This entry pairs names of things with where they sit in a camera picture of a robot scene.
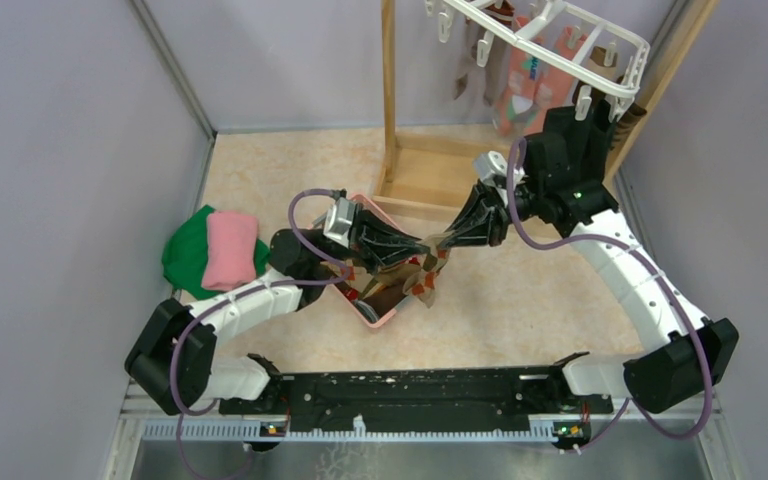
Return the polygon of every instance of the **hanging clothes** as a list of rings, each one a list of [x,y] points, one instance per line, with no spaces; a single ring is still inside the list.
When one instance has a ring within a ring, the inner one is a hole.
[[[499,6],[491,5],[484,9],[497,22],[510,28],[514,21],[514,7],[507,1],[497,3]],[[466,91],[469,82],[469,73],[475,69],[481,69],[477,62],[478,41],[484,38],[487,31],[484,27],[471,22],[469,19],[465,22],[466,31],[464,32],[463,50],[458,60],[458,67],[455,72],[454,99],[457,100]],[[484,66],[484,94],[482,99],[484,105],[490,107],[499,98],[501,85],[500,80],[504,75],[504,59],[508,44],[501,40],[495,40],[490,53],[487,57],[487,65]]]

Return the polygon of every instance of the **wooden stand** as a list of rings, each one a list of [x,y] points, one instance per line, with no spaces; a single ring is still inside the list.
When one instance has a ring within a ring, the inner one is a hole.
[[[648,68],[645,89],[637,103],[649,113],[631,130],[625,141],[611,151],[605,184],[612,180],[647,119],[684,60],[690,46],[714,11],[718,0],[689,0],[663,54]],[[472,160],[488,150],[507,153],[510,145],[465,142],[436,135],[396,133],[395,98],[395,1],[381,0],[381,40],[384,70],[384,161],[372,199],[387,213],[429,220],[451,221],[466,202],[476,173]],[[534,235],[556,237],[539,221],[526,222]]]

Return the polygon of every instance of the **beige marble table surface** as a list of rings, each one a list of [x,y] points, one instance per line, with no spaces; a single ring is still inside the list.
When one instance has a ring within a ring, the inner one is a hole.
[[[380,128],[220,135],[203,203],[257,216],[260,238],[269,243],[303,189],[371,193],[383,144]],[[304,201],[299,223],[328,204]],[[395,220],[420,237],[446,227]],[[499,247],[455,250],[437,285],[432,308],[413,302],[377,330],[328,288],[313,305],[254,327],[219,355],[259,353],[284,372],[326,372],[545,364],[581,350],[640,349],[628,317],[570,247],[534,251],[511,230]]]

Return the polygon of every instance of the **folded cloth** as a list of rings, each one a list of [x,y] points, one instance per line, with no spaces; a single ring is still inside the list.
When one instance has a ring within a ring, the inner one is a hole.
[[[207,216],[207,268],[201,279],[206,290],[231,291],[257,278],[254,247],[257,219],[237,212]]]
[[[207,268],[207,217],[214,211],[213,207],[205,205],[184,222],[166,242],[161,257],[166,280],[173,287],[186,290],[196,300],[221,293],[201,286]],[[254,251],[254,265],[258,275],[266,272],[268,262],[269,247],[258,240]]]

